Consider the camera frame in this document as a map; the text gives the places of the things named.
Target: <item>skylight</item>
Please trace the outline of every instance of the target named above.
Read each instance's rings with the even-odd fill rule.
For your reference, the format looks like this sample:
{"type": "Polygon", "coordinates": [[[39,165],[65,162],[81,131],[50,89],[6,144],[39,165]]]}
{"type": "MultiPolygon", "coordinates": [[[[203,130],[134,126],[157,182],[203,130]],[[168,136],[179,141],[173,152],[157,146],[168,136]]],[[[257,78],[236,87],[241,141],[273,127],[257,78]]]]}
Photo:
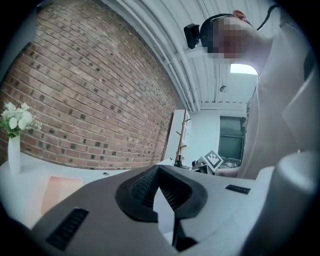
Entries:
{"type": "Polygon", "coordinates": [[[230,66],[230,73],[258,75],[257,71],[252,66],[234,63],[230,66]]]}

